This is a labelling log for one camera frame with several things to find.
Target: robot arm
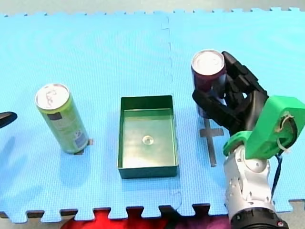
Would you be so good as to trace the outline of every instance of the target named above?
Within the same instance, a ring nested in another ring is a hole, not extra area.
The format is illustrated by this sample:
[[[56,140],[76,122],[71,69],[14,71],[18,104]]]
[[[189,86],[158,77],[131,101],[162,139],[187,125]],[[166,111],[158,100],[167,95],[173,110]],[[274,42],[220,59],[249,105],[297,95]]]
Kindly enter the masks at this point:
[[[293,97],[269,97],[247,67],[229,53],[222,54],[227,70],[226,105],[199,90],[194,90],[193,99],[231,135],[224,146],[224,172],[225,204],[232,228],[287,229],[275,213],[272,195],[280,175],[281,154],[293,145],[305,125],[305,104]],[[271,190],[268,159],[273,156],[279,167]]]

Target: can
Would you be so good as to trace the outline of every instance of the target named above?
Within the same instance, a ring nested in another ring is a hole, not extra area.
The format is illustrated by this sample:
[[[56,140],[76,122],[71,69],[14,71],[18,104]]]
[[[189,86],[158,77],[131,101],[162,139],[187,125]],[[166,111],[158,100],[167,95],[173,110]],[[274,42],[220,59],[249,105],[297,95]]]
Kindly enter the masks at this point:
[[[88,145],[88,134],[65,85],[51,83],[43,86],[36,93],[35,102],[63,151],[75,154]]]
[[[222,102],[225,85],[224,56],[216,50],[202,50],[192,59],[192,74],[195,89],[209,93]],[[209,118],[205,111],[197,105],[198,114]]]

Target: puzzle mat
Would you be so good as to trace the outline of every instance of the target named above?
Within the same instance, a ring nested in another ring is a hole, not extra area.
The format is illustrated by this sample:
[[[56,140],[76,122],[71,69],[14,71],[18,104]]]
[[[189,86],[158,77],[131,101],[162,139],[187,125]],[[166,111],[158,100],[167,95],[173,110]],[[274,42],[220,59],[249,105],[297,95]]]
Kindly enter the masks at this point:
[[[94,219],[99,208],[111,208],[112,219],[126,218],[126,207],[139,206],[143,217],[159,217],[159,206],[190,216],[196,204],[209,204],[211,215],[226,214],[222,147],[229,135],[213,137],[217,166],[211,167],[191,97],[192,56],[227,50],[270,95],[305,102],[304,21],[296,8],[2,15],[0,107],[19,117],[0,130],[0,211],[15,223],[32,211],[44,211],[42,222],[58,222],[63,209],[77,209],[76,220]],[[60,150],[35,107],[36,91],[51,82],[70,88],[94,140],[82,155]],[[122,180],[116,167],[120,97],[161,94],[173,95],[179,175]],[[289,200],[305,198],[304,142],[303,132],[284,156],[277,211],[291,211]],[[270,184],[274,159],[271,165]]]

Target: green tray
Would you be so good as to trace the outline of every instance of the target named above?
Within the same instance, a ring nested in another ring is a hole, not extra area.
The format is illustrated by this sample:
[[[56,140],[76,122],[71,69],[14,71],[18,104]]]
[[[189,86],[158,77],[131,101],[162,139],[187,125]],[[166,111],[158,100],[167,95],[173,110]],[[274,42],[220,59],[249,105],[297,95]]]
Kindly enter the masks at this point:
[[[173,99],[121,98],[118,169],[122,178],[177,175]]]

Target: green can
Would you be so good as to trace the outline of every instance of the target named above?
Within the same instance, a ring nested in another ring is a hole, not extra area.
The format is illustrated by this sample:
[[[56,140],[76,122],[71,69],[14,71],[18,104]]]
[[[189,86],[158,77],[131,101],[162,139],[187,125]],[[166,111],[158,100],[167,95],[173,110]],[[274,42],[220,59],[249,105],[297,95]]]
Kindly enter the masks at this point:
[[[65,85],[51,83],[43,86],[36,93],[35,102],[63,151],[75,154],[88,145],[88,134]]]

